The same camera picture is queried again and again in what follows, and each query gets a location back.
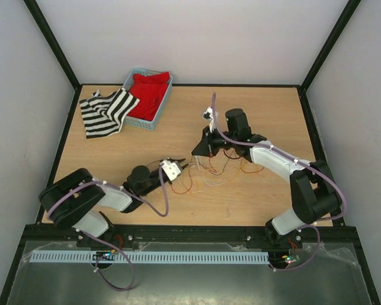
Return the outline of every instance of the striped towel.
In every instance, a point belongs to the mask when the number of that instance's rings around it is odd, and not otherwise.
[[[91,98],[79,101],[86,138],[108,137],[120,132],[124,118],[139,101],[124,88],[108,97],[102,97],[97,90]]]

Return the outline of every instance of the white wall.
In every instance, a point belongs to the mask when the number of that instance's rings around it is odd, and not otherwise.
[[[347,0],[39,0],[77,78],[300,84]]]
[[[0,0],[0,293],[35,221],[73,89],[23,1]]]
[[[362,1],[308,94],[381,299],[381,0]]]

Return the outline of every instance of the wooden table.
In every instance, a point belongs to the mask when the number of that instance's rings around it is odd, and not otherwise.
[[[83,86],[80,99],[88,98],[100,89],[103,96],[118,86]],[[120,133],[107,138],[86,139],[80,107],[76,107],[72,125],[62,153],[55,181],[84,167],[102,180],[122,184],[137,165],[146,165],[163,157],[191,158],[191,151],[201,139],[207,121],[201,117],[217,93],[217,111],[223,130],[227,129],[225,111],[242,108],[253,133],[267,137],[274,145],[307,160],[314,160],[304,115],[295,88],[189,87],[176,86],[155,131],[123,126]],[[227,158],[220,152],[211,159],[217,172]],[[209,165],[208,158],[202,163]],[[142,205],[132,213],[119,213],[101,208],[115,224],[195,225],[195,226],[264,226],[265,223],[291,207],[290,187],[267,169],[260,173],[243,173],[240,160],[231,160],[223,176],[214,176],[190,169],[193,187],[189,193],[175,194],[167,184],[170,199],[169,216],[161,218],[148,206]],[[246,172],[260,166],[242,164]],[[183,184],[191,184],[188,170],[173,183],[176,192],[184,192]],[[161,188],[147,197],[164,211]],[[43,222],[48,223],[47,214]]]

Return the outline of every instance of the black metal frame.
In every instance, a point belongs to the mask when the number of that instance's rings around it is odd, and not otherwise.
[[[122,84],[80,84],[72,68],[70,67],[66,56],[59,46],[50,26],[48,25],[42,11],[39,9],[35,0],[24,0],[37,25],[42,31],[52,51],[57,57],[62,69],[67,75],[70,83],[75,89],[75,94],[70,106],[69,115],[63,129],[62,138],[59,143],[57,154],[48,179],[48,184],[53,183],[58,169],[60,157],[64,149],[70,125],[78,103],[82,85],[122,85]],[[302,111],[307,124],[309,137],[316,159],[325,159],[324,150],[320,141],[316,122],[311,111],[311,107],[306,95],[306,91],[313,82],[316,74],[319,72],[323,62],[341,35],[344,27],[347,25],[350,17],[353,15],[360,0],[349,0],[345,6],[340,18],[322,47],[313,66],[302,85],[223,85],[223,84],[175,84],[174,86],[235,86],[235,87],[277,87],[277,88],[296,88],[301,102]],[[44,209],[41,207],[38,213],[36,224],[26,225],[13,262],[8,274],[6,283],[0,298],[0,304],[6,304],[10,295],[11,286],[14,282],[18,263],[20,262],[25,244],[27,241],[70,241],[76,240],[77,233],[72,229],[59,230],[53,224],[41,224]],[[135,247],[136,242],[160,241],[160,242],[223,242],[223,243],[244,243],[248,248],[260,248],[269,252],[279,251],[279,248],[270,246],[265,240],[264,227],[215,227],[215,226],[124,226],[116,225],[116,234],[120,234],[124,239],[125,247]],[[364,256],[363,248],[359,240],[355,227],[345,225],[343,219],[333,221],[333,227],[319,228],[322,240],[326,243],[352,243],[356,251],[358,261],[361,265],[364,279],[367,285],[368,293],[373,304],[380,304],[377,291],[375,289],[370,270]],[[301,242],[313,242],[316,240],[316,234],[312,230],[303,230],[301,232]]]

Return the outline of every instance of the red fabric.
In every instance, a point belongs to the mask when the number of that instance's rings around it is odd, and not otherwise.
[[[134,74],[133,80],[134,84],[129,91],[136,98],[139,98],[140,102],[130,111],[128,116],[152,121],[168,89],[166,82],[170,80],[170,73],[164,72],[152,76]]]

